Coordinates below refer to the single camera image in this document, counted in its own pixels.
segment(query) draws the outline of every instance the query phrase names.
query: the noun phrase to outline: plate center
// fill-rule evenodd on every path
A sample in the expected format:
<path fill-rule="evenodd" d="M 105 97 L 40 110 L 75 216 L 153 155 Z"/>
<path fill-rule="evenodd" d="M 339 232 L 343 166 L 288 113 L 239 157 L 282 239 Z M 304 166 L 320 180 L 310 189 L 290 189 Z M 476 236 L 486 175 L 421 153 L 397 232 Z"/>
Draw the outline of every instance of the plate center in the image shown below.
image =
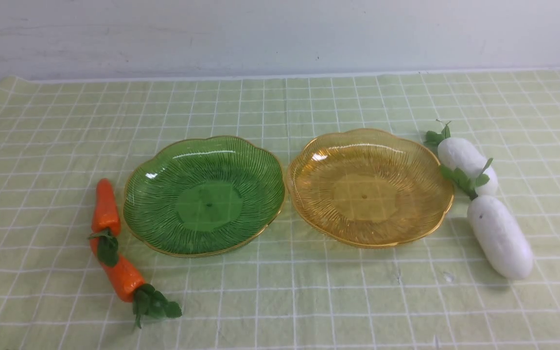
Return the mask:
<path fill-rule="evenodd" d="M 334 183 L 333 204 L 352 221 L 386 221 L 397 211 L 397 190 L 386 179 L 348 174 Z"/>
<path fill-rule="evenodd" d="M 209 181 L 184 190 L 176 211 L 185 228 L 210 232 L 235 220 L 242 206 L 243 199 L 233 184 Z"/>

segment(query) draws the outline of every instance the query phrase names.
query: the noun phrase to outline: plate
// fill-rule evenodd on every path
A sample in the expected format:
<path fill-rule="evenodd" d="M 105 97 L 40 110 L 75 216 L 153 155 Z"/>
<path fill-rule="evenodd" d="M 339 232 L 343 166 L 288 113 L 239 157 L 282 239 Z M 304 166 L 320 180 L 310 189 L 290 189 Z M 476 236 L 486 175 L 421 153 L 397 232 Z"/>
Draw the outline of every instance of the plate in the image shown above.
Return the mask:
<path fill-rule="evenodd" d="M 454 189 L 421 144 L 377 129 L 322 135 L 287 170 L 294 208 L 317 230 L 360 248 L 384 248 L 434 232 Z"/>
<path fill-rule="evenodd" d="M 271 153 L 238 137 L 188 139 L 133 171 L 122 211 L 131 233 L 154 250 L 197 257 L 253 240 L 285 195 Z"/>

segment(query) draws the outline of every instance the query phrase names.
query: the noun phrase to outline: gold rim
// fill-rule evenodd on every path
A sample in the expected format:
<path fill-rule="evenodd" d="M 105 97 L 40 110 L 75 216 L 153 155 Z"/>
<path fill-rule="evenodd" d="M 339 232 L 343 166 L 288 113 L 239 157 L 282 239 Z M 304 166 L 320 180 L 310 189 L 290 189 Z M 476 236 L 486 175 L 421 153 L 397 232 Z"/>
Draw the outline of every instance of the gold rim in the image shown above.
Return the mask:
<path fill-rule="evenodd" d="M 329 237 L 332 237 L 336 241 L 339 241 L 339 242 L 342 242 L 342 243 L 345 243 L 345 244 L 349 244 L 349 245 L 355 246 L 357 248 L 391 248 L 392 246 L 397 246 L 397 245 L 401 245 L 401 244 L 410 243 L 410 242 L 413 242 L 413 241 L 418 241 L 419 239 L 427 237 L 431 233 L 435 232 L 438 228 L 440 228 L 440 226 L 442 226 L 442 222 L 444 222 L 444 218 L 446 217 L 446 214 L 449 212 L 449 210 L 451 210 L 451 206 L 453 206 L 453 201 L 455 200 L 455 188 L 453 186 L 453 183 L 451 183 L 451 182 L 449 182 L 449 186 L 451 186 L 451 199 L 450 199 L 449 204 L 447 205 L 446 209 L 442 212 L 442 217 L 440 217 L 440 220 L 438 221 L 438 223 L 435 224 L 435 226 L 431 230 L 427 231 L 426 233 L 423 233 L 422 235 L 420 235 L 418 237 L 413 237 L 412 239 L 408 239 L 406 241 L 400 241 L 400 242 L 388 243 L 388 244 L 360 244 L 360 243 L 352 242 L 352 241 L 349 241 L 347 239 L 343 239 L 342 237 L 337 237 L 333 233 L 318 227 L 316 224 L 314 224 L 312 221 L 310 221 L 309 219 L 307 219 L 305 217 L 305 215 L 302 213 L 302 210 L 299 210 L 299 206 L 296 205 L 294 188 L 293 188 L 293 186 L 291 186 L 291 184 L 289 184 L 289 180 L 293 179 L 293 177 L 291 177 L 291 171 L 293 170 L 294 164 L 296 163 L 298 158 L 300 158 L 304 155 L 308 146 L 310 146 L 311 144 L 313 144 L 313 142 L 317 141 L 318 139 L 320 139 L 322 137 L 330 137 L 330 136 L 333 136 L 333 135 L 346 135 L 348 133 L 353 133 L 353 132 L 357 132 L 357 131 L 364 131 L 364 130 L 376 131 L 378 133 L 387 134 L 391 137 L 394 137 L 394 138 L 399 139 L 399 140 L 403 140 L 405 142 L 411 142 L 413 144 L 417 144 L 420 148 L 425 149 L 429 153 L 429 155 L 431 155 L 431 157 L 436 161 L 436 164 L 438 166 L 440 166 L 440 159 L 438 159 L 436 157 L 436 155 L 434 155 L 434 153 L 431 151 L 431 149 L 426 148 L 423 144 L 420 144 L 416 141 L 412 141 L 412 140 L 409 140 L 409 139 L 406 139 L 406 138 L 400 138 L 400 137 L 398 137 L 398 136 L 396 136 L 392 133 L 389 133 L 385 130 L 374 129 L 374 128 L 359 128 L 359 129 L 352 129 L 352 130 L 349 130 L 349 131 L 345 131 L 343 133 L 323 134 L 323 135 L 320 135 L 318 137 L 315 137 L 310 142 L 308 142 L 308 144 L 306 144 L 304 146 L 304 148 L 302 148 L 302 151 L 299 153 L 299 155 L 297 157 L 295 157 L 295 159 L 293 159 L 293 161 L 291 161 L 291 164 L 289 164 L 289 166 L 287 168 L 286 176 L 284 177 L 284 179 L 286 181 L 284 186 L 287 189 L 287 192 L 289 192 L 289 194 L 291 195 L 291 204 L 293 204 L 293 208 L 296 209 L 296 212 L 298 212 L 299 216 L 302 217 L 302 219 L 305 222 L 307 222 L 310 226 L 315 228 L 318 232 L 324 233 L 325 235 L 328 235 Z"/>
<path fill-rule="evenodd" d="M 126 202 L 126 194 L 127 194 L 127 190 L 129 189 L 129 184 L 131 183 L 131 177 L 133 177 L 133 174 L 135 174 L 139 168 L 141 168 L 142 166 L 144 166 L 145 164 L 147 164 L 148 162 L 153 161 L 154 159 L 157 158 L 157 156 L 162 153 L 163 151 L 165 151 L 165 149 L 170 148 L 172 146 L 174 146 L 175 144 L 179 144 L 181 142 L 186 142 L 186 141 L 206 141 L 206 140 L 212 140 L 214 138 L 234 138 L 234 139 L 238 139 L 244 142 L 247 142 L 248 144 L 250 144 L 252 147 L 256 148 L 256 149 L 260 149 L 261 151 L 264 151 L 266 153 L 269 153 L 277 162 L 278 166 L 280 167 L 280 170 L 282 170 L 282 163 L 280 162 L 280 159 L 278 159 L 278 157 L 276 155 L 274 155 L 273 153 L 267 151 L 266 149 L 262 149 L 258 146 L 256 146 L 255 144 L 253 144 L 250 141 L 245 140 L 244 138 L 240 138 L 240 137 L 235 137 L 232 135 L 218 135 L 216 137 L 209 137 L 209 138 L 187 138 L 184 140 L 180 140 L 180 141 L 176 141 L 173 142 L 171 144 L 168 144 L 167 146 L 165 146 L 164 148 L 162 148 L 159 152 L 157 152 L 156 155 L 154 155 L 151 159 L 143 162 L 142 164 L 140 164 L 139 166 L 137 166 L 130 174 L 129 177 L 127 178 L 126 184 L 124 185 L 124 199 L 123 201 Z M 234 246 L 231 246 L 229 248 L 225 248 L 222 250 L 216 250 L 215 252 L 209 252 L 209 253 L 200 253 L 200 254 L 177 254 L 177 253 L 171 253 L 171 252 L 166 252 L 165 250 L 161 250 L 155 246 L 153 246 L 152 244 L 148 243 L 147 241 L 145 241 L 142 237 L 140 237 L 127 223 L 126 221 L 126 217 L 124 216 L 124 208 L 122 209 L 122 217 L 124 220 L 122 220 L 124 222 L 124 225 L 126 226 L 126 228 L 128 228 L 129 232 L 131 233 L 131 235 L 133 235 L 133 237 L 135 237 L 136 239 L 142 241 L 142 243 L 146 244 L 147 246 L 149 246 L 151 249 L 155 250 L 156 252 L 165 254 L 165 255 L 170 255 L 172 257 L 179 257 L 179 258 L 200 258 L 200 257 L 209 257 L 212 255 L 219 255 L 222 253 L 227 253 L 230 252 L 232 250 L 241 248 L 242 246 L 248 244 L 249 242 L 251 242 L 253 239 L 255 239 L 256 237 L 260 236 L 260 234 L 265 231 L 265 229 L 267 229 L 269 227 L 269 225 L 275 220 L 277 219 L 278 215 L 280 215 L 280 212 L 282 212 L 282 209 L 284 208 L 284 203 L 286 202 L 286 197 L 288 195 L 288 190 L 286 188 L 286 178 L 285 178 L 285 173 L 284 171 L 281 172 L 282 175 L 282 189 L 284 189 L 284 196 L 282 198 L 282 203 L 280 204 L 280 208 L 278 208 L 278 212 L 276 212 L 274 214 L 274 216 L 271 218 L 271 220 L 269 220 L 269 222 L 267 222 L 267 224 L 265 226 L 263 226 L 258 232 L 256 232 L 254 235 L 252 235 L 252 237 L 250 237 L 249 239 L 246 239 L 246 241 L 243 241 L 239 244 L 235 244 Z"/>

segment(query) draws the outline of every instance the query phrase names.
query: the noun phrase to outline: tablecloth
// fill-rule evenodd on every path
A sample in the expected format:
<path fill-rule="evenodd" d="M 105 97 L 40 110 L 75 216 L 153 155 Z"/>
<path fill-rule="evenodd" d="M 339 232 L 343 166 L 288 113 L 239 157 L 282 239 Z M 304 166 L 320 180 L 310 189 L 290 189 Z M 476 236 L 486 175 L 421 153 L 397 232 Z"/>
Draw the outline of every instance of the tablecloth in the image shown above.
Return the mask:
<path fill-rule="evenodd" d="M 185 138 L 238 135 L 286 167 L 313 137 L 369 127 L 420 141 L 451 121 L 499 176 L 535 252 L 490 267 L 456 197 L 411 244 L 360 250 L 287 202 L 260 237 L 199 259 L 125 230 L 121 253 L 179 319 L 133 326 L 88 247 L 98 179 Z M 560 350 L 560 70 L 111 82 L 0 81 L 0 350 Z"/>

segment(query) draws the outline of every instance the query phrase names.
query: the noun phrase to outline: yellow plate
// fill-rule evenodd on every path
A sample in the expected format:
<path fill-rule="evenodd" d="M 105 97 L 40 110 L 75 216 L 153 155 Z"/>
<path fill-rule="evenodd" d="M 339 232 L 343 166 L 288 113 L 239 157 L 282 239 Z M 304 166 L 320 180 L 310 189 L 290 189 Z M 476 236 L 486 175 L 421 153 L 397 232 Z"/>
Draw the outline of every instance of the yellow plate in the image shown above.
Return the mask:
<path fill-rule="evenodd" d="M 453 184 L 421 144 L 377 129 L 322 135 L 287 170 L 294 208 L 321 232 L 360 248 L 384 248 L 434 232 Z"/>

